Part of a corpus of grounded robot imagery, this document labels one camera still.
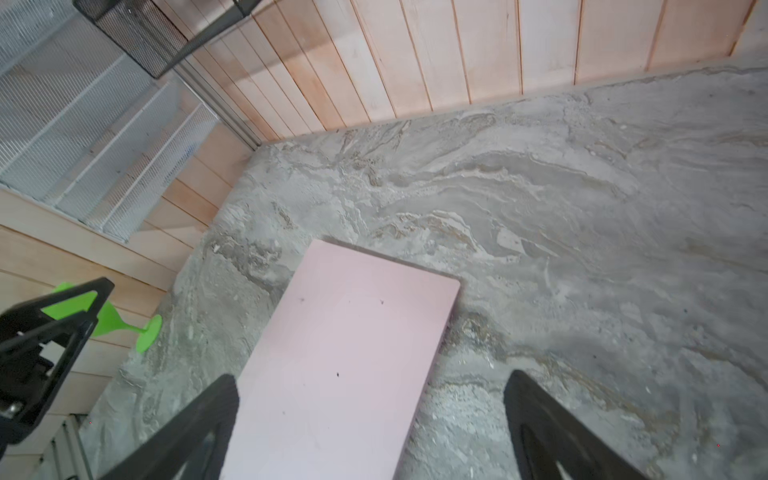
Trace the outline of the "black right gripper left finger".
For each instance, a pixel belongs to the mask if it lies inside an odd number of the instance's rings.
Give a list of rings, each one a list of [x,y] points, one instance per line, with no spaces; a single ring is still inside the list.
[[[215,380],[106,479],[218,479],[239,408],[233,375]]]

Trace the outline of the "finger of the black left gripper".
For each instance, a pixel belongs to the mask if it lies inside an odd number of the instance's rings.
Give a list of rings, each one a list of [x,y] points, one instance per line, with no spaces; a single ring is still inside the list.
[[[1,314],[1,442],[19,444],[40,424],[96,328],[114,283],[102,277],[16,304]],[[47,307],[91,296],[55,319]]]

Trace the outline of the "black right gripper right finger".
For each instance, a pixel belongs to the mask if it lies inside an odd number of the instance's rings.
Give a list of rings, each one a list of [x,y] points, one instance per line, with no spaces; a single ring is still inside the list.
[[[511,373],[504,407],[523,479],[643,479],[645,476],[522,370]]]

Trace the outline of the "pink folder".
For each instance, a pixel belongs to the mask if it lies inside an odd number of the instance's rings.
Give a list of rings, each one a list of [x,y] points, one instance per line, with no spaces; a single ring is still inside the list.
[[[314,240],[237,381],[225,479],[391,479],[458,280]]]

